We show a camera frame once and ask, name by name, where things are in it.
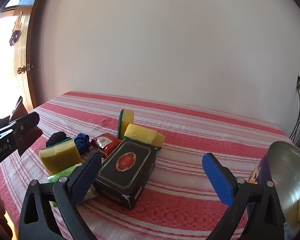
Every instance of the black box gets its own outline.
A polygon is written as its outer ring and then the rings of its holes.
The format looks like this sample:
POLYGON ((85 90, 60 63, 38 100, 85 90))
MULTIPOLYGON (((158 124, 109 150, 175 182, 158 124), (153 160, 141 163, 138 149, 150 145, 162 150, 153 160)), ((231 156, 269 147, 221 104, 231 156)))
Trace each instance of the black box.
POLYGON ((129 138, 104 161, 93 181, 96 191, 133 209, 155 166, 157 148, 129 138))

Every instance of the red packet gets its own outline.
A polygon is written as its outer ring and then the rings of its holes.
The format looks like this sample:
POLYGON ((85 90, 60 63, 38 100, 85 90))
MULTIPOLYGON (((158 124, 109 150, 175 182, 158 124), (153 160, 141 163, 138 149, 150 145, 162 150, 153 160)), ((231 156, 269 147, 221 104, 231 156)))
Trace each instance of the red packet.
POLYGON ((100 148, 108 157, 114 149, 122 142, 122 140, 111 135, 110 133, 103 133, 91 140, 91 145, 100 148))

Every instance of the striped tablecloth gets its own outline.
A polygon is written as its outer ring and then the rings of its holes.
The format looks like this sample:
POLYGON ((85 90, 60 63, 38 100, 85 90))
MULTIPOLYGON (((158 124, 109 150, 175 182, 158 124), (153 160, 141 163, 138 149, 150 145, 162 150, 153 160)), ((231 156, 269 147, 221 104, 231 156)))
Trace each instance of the striped tablecloth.
MULTIPOLYGON (((20 158, 15 152, 0 164, 0 192, 15 225, 32 179, 45 183, 48 173, 39 150, 57 131, 74 138, 116 134, 121 109, 134 111, 136 124, 166 136, 155 169, 135 208, 127 210, 99 196, 77 206, 100 240, 205 239, 226 206, 221 204, 201 167, 202 155, 213 152, 235 176, 247 179, 271 143, 290 142, 275 125, 189 106, 100 94, 68 92, 35 109, 43 135, 20 158)), ((63 236, 71 236, 58 209, 53 209, 63 236)), ((242 218, 233 238, 246 223, 242 218)))

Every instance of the wall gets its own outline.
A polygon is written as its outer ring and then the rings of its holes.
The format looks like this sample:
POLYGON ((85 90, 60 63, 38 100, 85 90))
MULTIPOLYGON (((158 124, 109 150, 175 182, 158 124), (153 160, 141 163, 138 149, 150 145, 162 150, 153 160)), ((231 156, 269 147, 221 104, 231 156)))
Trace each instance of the wall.
POLYGON ((189 104, 279 125, 298 116, 293 0, 41 0, 34 85, 189 104))

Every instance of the tablecloth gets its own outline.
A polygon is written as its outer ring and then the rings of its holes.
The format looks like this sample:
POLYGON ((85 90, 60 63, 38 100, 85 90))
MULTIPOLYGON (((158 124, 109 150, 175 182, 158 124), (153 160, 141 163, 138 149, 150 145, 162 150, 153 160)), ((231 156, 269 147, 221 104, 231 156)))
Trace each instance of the tablecloth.
MULTIPOLYGON (((277 126, 232 114, 134 98, 68 92, 37 107, 43 135, 20 158, 17 152, 0 164, 0 192, 18 226, 23 198, 32 179, 45 183, 48 172, 39 150, 57 131, 74 138, 116 135, 121 109, 134 111, 134 122, 166 136, 154 171, 133 210, 99 196, 77 205, 100 240, 205 239, 226 210, 202 170, 202 156, 212 152, 235 176, 248 179, 274 141, 290 142, 277 126)), ((63 236, 71 236, 59 210, 53 209, 63 236)), ((233 238, 243 231, 243 216, 233 238)))

